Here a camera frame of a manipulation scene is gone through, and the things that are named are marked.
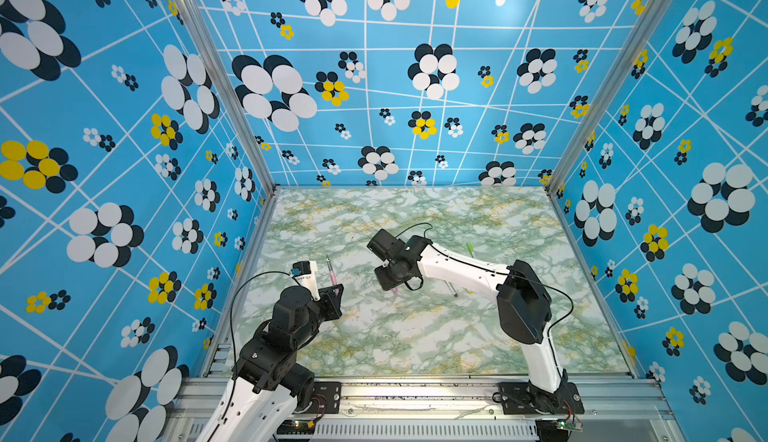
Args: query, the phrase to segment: yellow circle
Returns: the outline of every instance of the yellow circle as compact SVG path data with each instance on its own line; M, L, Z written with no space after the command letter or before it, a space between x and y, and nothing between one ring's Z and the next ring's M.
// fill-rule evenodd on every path
M27 156L27 149L16 140L8 140L0 146L0 152L9 160L21 160Z
M456 8L458 6L458 0L446 0L446 6L448 8Z
M52 159L42 159L40 160L40 164L38 165L38 168L40 168L40 171L45 175L46 177L53 177L55 175L58 175L59 167L55 160Z
M48 157L48 146L39 140L32 140L27 144L27 153L38 160Z
M5 180L18 180L24 176L24 167L14 160L6 160L0 164L0 176Z
M43 188L45 186L45 175L41 174L39 171L30 170L24 174L23 181L24 185L27 187L37 190L38 188Z

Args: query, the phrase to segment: metal corner post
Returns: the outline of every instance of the metal corner post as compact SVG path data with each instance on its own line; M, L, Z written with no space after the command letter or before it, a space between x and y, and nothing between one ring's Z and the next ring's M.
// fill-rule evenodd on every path
M220 344L224 344L230 336L229 316L233 314L235 319L236 315L240 313L240 309L245 303L246 293L241 293L238 297L240 302L234 300L234 294L236 287L239 287L246 280L251 278L256 271L256 265L259 263L259 255L261 255L261 248L264 246L264 240L266 239L266 233L272 222L272 216L275 213L275 206L277 206L277 196L268 195L264 202L264 207L261 210L259 220L256 222L256 228L251 236L251 240L248 243L246 253L243 256L243 262L240 265L240 271L235 275L235 279L230 287L229 293L226 295L224 303L224 311L221 313L219 323L216 326L216 332L211 338L210 346L205 356L205 361L200 369L199 377L206 377L210 369L210 365L214 361L214 355Z
M270 169L267 168L264 157L261 156L259 148L256 146L254 132L251 130L248 120L245 118L245 112L240 106L234 88L226 76L224 63L221 61L219 53L216 51L216 45L211 38L208 27L205 24L202 13L197 7L195 0L174 0L181 16L184 18L187 31L192 37L195 48L197 48L200 57L205 63L205 67L214 82L216 91L221 99L221 103L229 114L234 126L237 138L245 150L246 155L254 164L254 171L259 178L264 190L272 196L275 190L275 182L270 175Z
M608 110L610 103L614 100L621 85L624 83L627 73L632 69L638 53L648 43L650 36L658 27L659 22L661 22L662 17L667 13L667 9L671 4L672 0L652 0L648 3L644 13L640 16L639 22L632 28L627 40L624 42L624 46L621 47L619 56L610 66L608 75L600 84L598 93L593 97L594 103L590 106L589 113L582 118L581 124L576 128L571 141L568 143L568 147L566 147L560 161L554 168L549 187L559 187L565 178L568 177L568 173L574 167L579 153L581 153L584 142L592 134L592 131L598 127L603 114Z
M627 362L627 368L630 371L630 374L632 374L632 377L634 378L642 378L638 372L638 368L633 363L632 357L629 355L629 351L627 350L627 346L623 343L623 339L619 335L618 326L616 325L616 321L614 320L614 315L610 312L610 309L608 308L608 304L605 303L605 300L603 299L602 294L600 293L600 290L598 289L597 282L594 281L592 278L590 271L589 271L589 265L587 264L586 259L584 259L584 255L581 253L581 251L578 248L578 244L576 243L576 239L574 238L573 232L571 232L571 229L568 228L568 220L566 220L565 216L563 215L563 211L558 206L557 202L554 200L553 194L548 194L548 198L550 203L552 203L552 208L554 209L554 213L558 217L558 221L560 222L560 225L563 228L563 231L565 232L565 237L568 239L568 243L571 244L571 248L574 251L574 254L576 255L576 258L578 259L579 265L581 266L581 271L584 273L584 276L587 278L587 283L589 283L589 287L592 291L592 295L594 295L594 300L598 303L598 307L600 307L600 312L602 312L603 317L605 318L605 323L608 324L608 328L610 329L610 332L614 335L614 339L616 339L616 344L619 347L619 350L621 351L621 355L624 357L624 360Z

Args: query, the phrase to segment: marble tabletop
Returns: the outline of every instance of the marble tabletop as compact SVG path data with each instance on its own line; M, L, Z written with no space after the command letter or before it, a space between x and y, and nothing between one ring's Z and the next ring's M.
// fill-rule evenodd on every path
M470 242L484 261L526 261L542 283L573 298L572 316L552 330L569 373L628 370L541 187L306 188L276 196L256 273L317 260L318 285L324 287L331 284L328 255L344 284L341 319L324 323L299 352L298 362L318 376L528 372L518 343L499 327L494 302L460 287L453 297L444 281L430 278L416 292L379 287L373 269L381 262L366 248L370 238L379 228L394 235L424 221L434 226L428 233L434 242L462 254ZM280 274L252 283L236 322L237 347L271 316L289 283ZM560 318L570 303L550 295Z

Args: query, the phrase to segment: blue patterned wallpaper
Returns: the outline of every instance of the blue patterned wallpaper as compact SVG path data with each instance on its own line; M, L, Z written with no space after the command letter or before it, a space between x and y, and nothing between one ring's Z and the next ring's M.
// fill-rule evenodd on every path
M0 52L0 440L154 440L264 192L172 0L0 0Z
M370 186L547 183L648 0L198 2L275 182Z
M558 203L688 440L766 440L768 12L674 0Z

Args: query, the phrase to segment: robotic arm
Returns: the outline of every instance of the robotic arm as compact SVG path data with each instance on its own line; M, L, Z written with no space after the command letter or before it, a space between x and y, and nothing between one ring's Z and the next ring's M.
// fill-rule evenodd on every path
M425 237L414 235L403 242L384 229L374 235L368 248L383 261L374 272L385 291L414 277L422 284L424 277L434 277L495 301L502 330L521 344L528 364L526 400L517 401L550 414L558 412L564 401L572 401L574 386L559 367L549 337L552 299L530 265L520 260L513 265L479 261Z
M283 290L272 318L240 350L232 380L197 440L266 442L297 407L310 405L315 374L296 363L296 353L322 322L341 317L344 292L342 284L318 290L316 273L314 261L293 264L300 286Z

